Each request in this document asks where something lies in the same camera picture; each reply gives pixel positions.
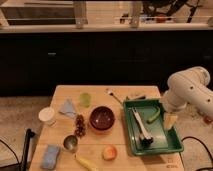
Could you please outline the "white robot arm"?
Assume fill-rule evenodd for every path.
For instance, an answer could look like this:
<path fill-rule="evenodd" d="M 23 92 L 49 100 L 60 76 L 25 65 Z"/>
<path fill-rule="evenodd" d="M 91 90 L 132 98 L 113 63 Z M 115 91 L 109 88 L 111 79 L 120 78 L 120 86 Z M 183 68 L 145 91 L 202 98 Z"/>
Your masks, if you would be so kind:
<path fill-rule="evenodd" d="M 173 73 L 168 78 L 168 90 L 160 99 L 165 110 L 165 130 L 173 127 L 177 120 L 175 112 L 183 110 L 188 103 L 213 119 L 213 90 L 207 87 L 210 79 L 208 70 L 200 66 Z"/>

